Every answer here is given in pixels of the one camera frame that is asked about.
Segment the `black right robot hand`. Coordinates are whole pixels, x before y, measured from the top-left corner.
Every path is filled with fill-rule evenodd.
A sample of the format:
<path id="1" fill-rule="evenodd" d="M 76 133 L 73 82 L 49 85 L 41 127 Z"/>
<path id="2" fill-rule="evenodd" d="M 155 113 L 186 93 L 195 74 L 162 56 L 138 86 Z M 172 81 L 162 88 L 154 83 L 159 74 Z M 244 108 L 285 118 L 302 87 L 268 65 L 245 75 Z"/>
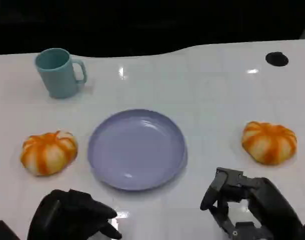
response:
<path id="1" fill-rule="evenodd" d="M 242 200 L 247 200 L 248 210 L 260 227 L 251 221 L 232 223 L 228 203 Z M 303 228 L 294 209 L 269 179 L 250 178 L 234 169 L 216 169 L 200 209 L 210 211 L 231 240 L 294 240 Z"/>

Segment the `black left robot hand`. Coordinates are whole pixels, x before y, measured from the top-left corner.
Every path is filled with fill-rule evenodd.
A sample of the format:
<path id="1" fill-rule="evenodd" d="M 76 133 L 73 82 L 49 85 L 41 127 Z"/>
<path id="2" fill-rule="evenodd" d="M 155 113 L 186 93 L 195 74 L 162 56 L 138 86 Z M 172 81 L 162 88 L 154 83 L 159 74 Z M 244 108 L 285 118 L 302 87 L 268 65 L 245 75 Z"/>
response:
<path id="1" fill-rule="evenodd" d="M 109 220 L 117 217 L 110 206 L 88 193 L 52 190 L 40 202 L 29 226 L 29 240 L 87 240 L 98 232 L 120 240 Z"/>

